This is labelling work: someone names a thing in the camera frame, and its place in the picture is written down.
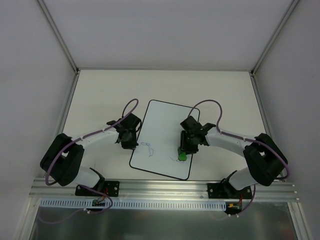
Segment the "green whiteboard eraser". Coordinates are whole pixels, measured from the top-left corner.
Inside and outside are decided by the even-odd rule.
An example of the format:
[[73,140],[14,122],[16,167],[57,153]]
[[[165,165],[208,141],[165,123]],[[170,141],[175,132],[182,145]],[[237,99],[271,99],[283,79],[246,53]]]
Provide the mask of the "green whiteboard eraser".
[[187,154],[186,154],[186,152],[185,152],[181,147],[179,147],[179,148],[177,149],[177,151],[178,151],[178,158],[177,158],[177,160],[180,161],[180,162],[185,162],[185,161],[187,160]]

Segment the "white whiteboard black frame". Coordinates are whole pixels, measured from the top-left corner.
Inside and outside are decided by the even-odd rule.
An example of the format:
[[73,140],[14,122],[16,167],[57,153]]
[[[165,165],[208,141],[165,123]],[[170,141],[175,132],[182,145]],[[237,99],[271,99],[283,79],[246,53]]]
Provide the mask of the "white whiteboard black frame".
[[188,114],[195,120],[200,118],[200,110],[175,103],[152,99],[138,133],[138,146],[133,151],[129,165],[133,169],[187,180],[190,176],[192,155],[179,160],[180,134]]

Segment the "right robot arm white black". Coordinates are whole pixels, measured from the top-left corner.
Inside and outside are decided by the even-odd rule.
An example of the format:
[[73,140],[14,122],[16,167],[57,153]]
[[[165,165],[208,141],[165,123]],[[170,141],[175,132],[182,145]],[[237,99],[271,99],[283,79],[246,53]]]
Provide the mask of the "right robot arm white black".
[[222,130],[217,124],[201,125],[192,116],[188,116],[180,125],[180,161],[196,154],[200,145],[222,148],[245,159],[247,166],[244,169],[232,172],[216,187],[209,189],[211,198],[235,198],[243,189],[256,184],[268,187],[274,180],[280,179],[283,170],[288,170],[288,160],[265,133],[249,138]]

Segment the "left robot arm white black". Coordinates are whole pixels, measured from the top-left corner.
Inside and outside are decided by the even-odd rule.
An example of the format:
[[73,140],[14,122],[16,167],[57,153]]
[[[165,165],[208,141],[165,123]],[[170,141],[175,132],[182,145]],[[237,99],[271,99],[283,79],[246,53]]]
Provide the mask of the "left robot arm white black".
[[97,170],[82,166],[84,156],[114,144],[120,144],[124,150],[135,150],[139,145],[137,132],[141,123],[139,117],[130,113],[83,136],[57,135],[40,161],[40,167],[46,172],[46,184],[62,187],[76,184],[85,186],[94,196],[100,195],[105,178]]

